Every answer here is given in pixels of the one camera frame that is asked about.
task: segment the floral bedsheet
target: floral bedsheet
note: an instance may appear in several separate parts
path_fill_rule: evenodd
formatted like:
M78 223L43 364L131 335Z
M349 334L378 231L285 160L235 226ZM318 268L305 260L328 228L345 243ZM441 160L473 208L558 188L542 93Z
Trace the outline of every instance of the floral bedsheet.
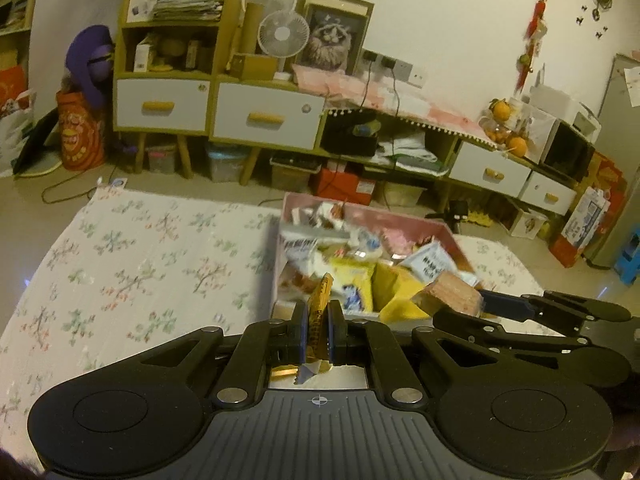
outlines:
M241 333L271 312L280 211L101 188L44 257L0 337L0 447L37 465L44 391L203 326ZM487 288L542 289L503 245L456 237ZM506 320L512 332L548 333Z

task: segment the tiled floor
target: tiled floor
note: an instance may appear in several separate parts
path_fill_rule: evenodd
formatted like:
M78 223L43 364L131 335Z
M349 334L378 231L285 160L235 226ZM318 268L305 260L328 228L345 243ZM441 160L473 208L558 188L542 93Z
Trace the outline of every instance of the tiled floor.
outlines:
M110 176L110 165L91 170L79 178L63 184L47 194L48 200L82 193L95 185L99 176ZM10 318L14 306L41 259L62 230L71 222L76 212L86 204L86 198L76 198L68 202L46 205L40 197L47 186L52 186L69 176L65 170L32 179L0 179L0 332ZM265 206L280 207L275 199L283 197L283 192L252 182L246 187L236 183L213 184L207 177L196 175L186 180L176 175L158 175L147 171L142 174L124 174L116 171L115 176L129 178L127 187L146 192L258 205L264 200L274 200ZM423 216L429 210L425 207L392 208L395 212ZM497 225L483 228L464 224L462 233L498 240L507 245L529 268L542 286L583 296L600 297L622 304L634 314L640 315L640 282L632 287L620 283L612 271L590 269L582 261L572 269L564 269L548 252L541 240L523 240L509 237Z

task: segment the white drawer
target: white drawer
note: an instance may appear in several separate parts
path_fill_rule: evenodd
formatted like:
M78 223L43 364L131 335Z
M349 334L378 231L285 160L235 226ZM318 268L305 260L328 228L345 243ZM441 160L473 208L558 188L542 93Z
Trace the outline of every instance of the white drawer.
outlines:
M312 150L324 98L261 86L220 83L212 134Z
M568 211L574 197L573 189L532 171L518 198L527 204L563 215Z
M116 129L204 132L209 87L208 81L187 79L120 79Z
M508 196L518 196L530 169L501 152L463 142L449 177Z

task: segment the orange fruit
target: orange fruit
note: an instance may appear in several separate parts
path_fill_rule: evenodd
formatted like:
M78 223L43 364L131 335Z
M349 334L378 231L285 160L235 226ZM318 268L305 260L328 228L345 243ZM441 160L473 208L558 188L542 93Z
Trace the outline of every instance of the orange fruit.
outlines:
M509 119L511 116L511 107L506 101L496 101L492 108L492 112L494 113L494 119L499 123L503 123Z
M527 141L522 137L513 137L509 141L508 147L515 156L525 156L527 154Z

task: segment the picture frame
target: picture frame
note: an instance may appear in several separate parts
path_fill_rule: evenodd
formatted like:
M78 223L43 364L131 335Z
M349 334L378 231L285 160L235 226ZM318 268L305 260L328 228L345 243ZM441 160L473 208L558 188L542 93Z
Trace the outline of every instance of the picture frame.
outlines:
M310 37L295 63L353 75L373 8L364 0L298 0L296 10L309 24Z

